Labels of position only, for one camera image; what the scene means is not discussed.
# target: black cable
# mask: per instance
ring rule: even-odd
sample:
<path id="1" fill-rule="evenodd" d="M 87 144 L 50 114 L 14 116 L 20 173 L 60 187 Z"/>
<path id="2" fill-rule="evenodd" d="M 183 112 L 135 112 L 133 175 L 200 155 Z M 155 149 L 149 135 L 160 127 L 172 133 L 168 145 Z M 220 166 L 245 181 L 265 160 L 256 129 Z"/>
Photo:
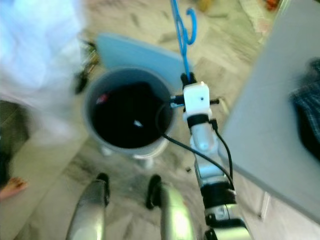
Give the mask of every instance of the black cable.
<path id="1" fill-rule="evenodd" d="M 164 107 L 166 106 L 166 104 L 164 103 L 159 109 L 158 111 L 156 112 L 156 115 L 155 115 L 155 127 L 157 128 L 158 132 L 160 133 L 160 135 L 162 137 L 164 137 L 165 139 L 169 140 L 170 142 L 202 157 L 203 159 L 207 160 L 208 162 L 212 163 L 213 165 L 215 165 L 218 169 L 220 169 L 225 175 L 226 177 L 228 178 L 229 182 L 230 182 L 230 185 L 231 185 L 231 189 L 232 190 L 235 190 L 235 185 L 233 183 L 233 180 L 232 180 L 232 177 L 229 175 L 229 173 L 225 170 L 225 168 L 223 166 L 221 166 L 219 163 L 217 163 L 216 161 L 212 160 L 210 157 L 202 154 L 201 152 L 183 144 L 182 142 L 179 142 L 178 140 L 175 140 L 171 137 L 169 137 L 168 135 L 166 135 L 164 132 L 162 132 L 159 128 L 159 115 L 160 113 L 162 112 L 162 110 L 164 109 Z"/>
<path id="2" fill-rule="evenodd" d="M 229 147 L 217 129 L 215 129 L 215 134 L 217 135 L 217 137 L 220 139 L 220 141 L 224 145 L 226 153 L 228 154 L 230 177 L 232 179 L 234 179 L 234 168 L 233 168 L 233 164 L 232 164 L 232 158 L 231 158 L 231 153 L 230 153 Z"/>
<path id="3" fill-rule="evenodd" d="M 229 172 L 230 172 L 230 177 L 232 179 L 234 179 L 234 170 L 233 170 L 233 164 L 232 164 L 232 158 L 231 158 L 231 153 L 229 150 L 229 147 L 227 145 L 227 143 L 225 142 L 225 140 L 223 139 L 223 137 L 219 134 L 218 132 L 218 122 L 217 119 L 212 119 L 209 121 L 209 123 L 212 125 L 213 130 L 215 131 L 215 134 L 217 135 L 217 137 L 220 139 L 220 141 L 222 142 L 227 154 L 228 154 L 228 160 L 229 160 Z"/>

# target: plaid cloth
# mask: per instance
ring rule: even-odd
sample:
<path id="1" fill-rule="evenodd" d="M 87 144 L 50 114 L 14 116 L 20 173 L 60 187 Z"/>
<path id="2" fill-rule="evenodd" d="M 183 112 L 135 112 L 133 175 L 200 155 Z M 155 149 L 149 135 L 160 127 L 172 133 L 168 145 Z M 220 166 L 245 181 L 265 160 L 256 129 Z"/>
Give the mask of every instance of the plaid cloth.
<path id="1" fill-rule="evenodd" d="M 292 95 L 292 101 L 298 110 L 298 115 L 303 115 L 304 124 L 308 125 L 308 129 L 313 134 L 313 136 L 304 137 L 308 138 L 307 141 L 315 139 L 317 144 L 320 144 L 320 58 L 312 60 L 309 67 L 308 79 L 310 83 L 295 91 Z M 300 126 L 300 131 L 303 131 L 302 128 L 305 129 L 305 126 Z"/>

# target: gray bucket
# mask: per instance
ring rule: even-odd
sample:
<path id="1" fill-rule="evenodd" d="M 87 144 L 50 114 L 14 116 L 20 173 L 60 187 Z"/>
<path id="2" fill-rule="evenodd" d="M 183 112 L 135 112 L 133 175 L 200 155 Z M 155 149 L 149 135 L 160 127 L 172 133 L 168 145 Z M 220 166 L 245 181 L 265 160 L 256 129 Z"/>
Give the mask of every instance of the gray bucket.
<path id="1" fill-rule="evenodd" d="M 140 132 L 126 131 L 126 129 L 131 129 L 131 126 L 130 128 L 127 126 L 128 121 L 133 124 L 133 119 L 131 119 L 132 112 L 128 106 L 130 101 L 127 99 L 129 94 L 123 94 L 123 99 L 119 98 L 119 94 L 131 93 L 130 91 L 128 92 L 128 88 L 135 89 L 135 86 L 142 85 L 149 86 L 152 96 L 150 97 L 149 94 L 146 96 L 144 94 L 137 95 L 139 103 L 145 97 L 145 101 L 143 101 L 145 105 L 140 107 L 139 104 L 140 112 L 141 108 L 143 108 L 146 116 L 150 117 L 149 123 L 140 127 L 148 126 L 150 130 L 134 135 L 134 133 Z M 143 156 L 152 158 L 160 154 L 167 145 L 167 140 L 160 136 L 159 133 L 157 133 L 157 136 L 155 135 L 156 118 L 154 118 L 153 122 L 152 115 L 159 109 L 159 105 L 168 102 L 172 95 L 173 91 L 168 83 L 156 73 L 138 67 L 115 68 L 102 75 L 89 86 L 84 100 L 84 122 L 89 133 L 102 148 L 136 156 L 137 158 L 139 156 L 140 158 L 143 158 Z M 109 105 L 100 106 L 103 101 Z M 159 119 L 159 124 L 166 134 L 170 133 L 175 118 L 176 112 L 167 104 Z"/>

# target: blue hanger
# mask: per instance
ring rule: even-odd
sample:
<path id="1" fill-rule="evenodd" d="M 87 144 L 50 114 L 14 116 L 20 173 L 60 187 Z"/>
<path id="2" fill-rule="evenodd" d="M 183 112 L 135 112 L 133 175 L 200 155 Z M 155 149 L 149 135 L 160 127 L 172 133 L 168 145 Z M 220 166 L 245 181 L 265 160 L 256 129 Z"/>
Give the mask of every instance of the blue hanger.
<path id="1" fill-rule="evenodd" d="M 188 80 L 190 81 L 190 71 L 189 71 L 189 64 L 187 59 L 187 45 L 193 44 L 196 40 L 196 36 L 197 36 L 196 12 L 192 8 L 188 8 L 186 11 L 186 14 L 191 16 L 191 22 L 192 22 L 192 33 L 191 33 L 191 37 L 188 38 L 187 29 L 185 28 L 185 25 L 182 22 L 181 16 L 179 14 L 179 7 L 178 7 L 177 0 L 171 0 L 171 8 L 172 8 L 172 14 L 175 22 L 176 35 L 177 35 L 179 47 L 180 47 L 180 53 L 183 58 L 185 74 Z"/>

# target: person in white clothing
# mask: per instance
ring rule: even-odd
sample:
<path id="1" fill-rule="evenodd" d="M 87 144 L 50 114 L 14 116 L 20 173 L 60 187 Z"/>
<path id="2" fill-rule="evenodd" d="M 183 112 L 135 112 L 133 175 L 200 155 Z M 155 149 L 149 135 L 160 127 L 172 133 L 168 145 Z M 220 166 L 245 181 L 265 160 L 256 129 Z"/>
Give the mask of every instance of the person in white clothing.
<path id="1" fill-rule="evenodd" d="M 0 99 L 29 109 L 59 140 L 70 134 L 71 86 L 82 65 L 80 13 L 77 0 L 0 0 Z M 0 201 L 26 186 L 11 178 Z"/>

